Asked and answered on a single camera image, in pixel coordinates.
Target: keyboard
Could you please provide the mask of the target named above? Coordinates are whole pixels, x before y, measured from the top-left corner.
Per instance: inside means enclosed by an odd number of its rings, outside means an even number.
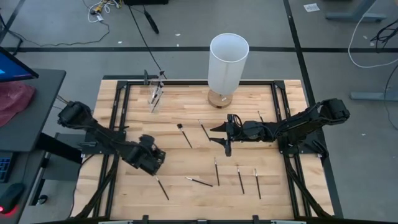
[[[0,183],[7,183],[12,167],[15,163],[15,152],[0,151]]]

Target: wooden table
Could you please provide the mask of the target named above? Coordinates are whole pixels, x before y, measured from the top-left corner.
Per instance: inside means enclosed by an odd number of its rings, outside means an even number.
[[[116,83],[117,80],[103,80],[98,93],[94,117],[106,127],[109,125]],[[285,85],[291,113],[304,110],[307,104],[300,80],[285,80]],[[198,123],[201,119],[210,136],[225,138],[225,133],[213,133],[209,129],[226,121],[228,113],[238,114],[244,122],[259,120],[257,111],[260,111],[264,121],[276,121],[271,88],[241,85],[234,93],[232,104],[225,109],[210,106],[207,93],[206,85],[166,85],[159,112],[150,114],[148,87],[131,88],[126,140],[138,141],[142,134],[150,134],[155,137],[156,145],[166,151],[165,163],[158,171],[158,177],[170,200],[165,198],[154,177],[121,161],[111,219],[140,220],[143,215],[149,215],[151,220],[250,220],[253,215],[259,215],[261,220],[293,218],[284,161],[277,142],[234,142],[232,157],[226,157],[223,147],[209,142]],[[177,129],[177,123],[183,124],[193,149],[189,148]],[[102,157],[94,156],[81,168],[72,215],[80,212],[95,192]],[[214,157],[218,162],[220,186],[217,186]],[[333,214],[320,159],[315,154],[302,154],[300,158],[307,188],[325,211]],[[241,171],[244,195],[236,165]],[[254,168],[259,175],[261,200]],[[192,182],[185,177],[204,180],[214,187]],[[300,214],[304,215],[300,191],[297,187],[295,189]],[[107,192],[103,195],[100,214],[104,211]]]

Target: lamp shade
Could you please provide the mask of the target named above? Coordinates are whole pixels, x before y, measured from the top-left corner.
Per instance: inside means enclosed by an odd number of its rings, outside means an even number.
[[[220,34],[210,44],[208,84],[220,95],[230,95],[239,86],[249,44],[236,34]]]

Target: red cloth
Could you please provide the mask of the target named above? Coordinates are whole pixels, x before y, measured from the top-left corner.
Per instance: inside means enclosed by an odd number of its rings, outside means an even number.
[[[35,88],[20,81],[0,83],[0,127],[29,104]]]

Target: computer mouse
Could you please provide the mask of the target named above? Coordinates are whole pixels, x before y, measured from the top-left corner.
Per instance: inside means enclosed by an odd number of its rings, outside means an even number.
[[[16,183],[10,185],[5,193],[0,197],[0,213],[7,214],[18,204],[22,193],[24,192],[25,185]]]

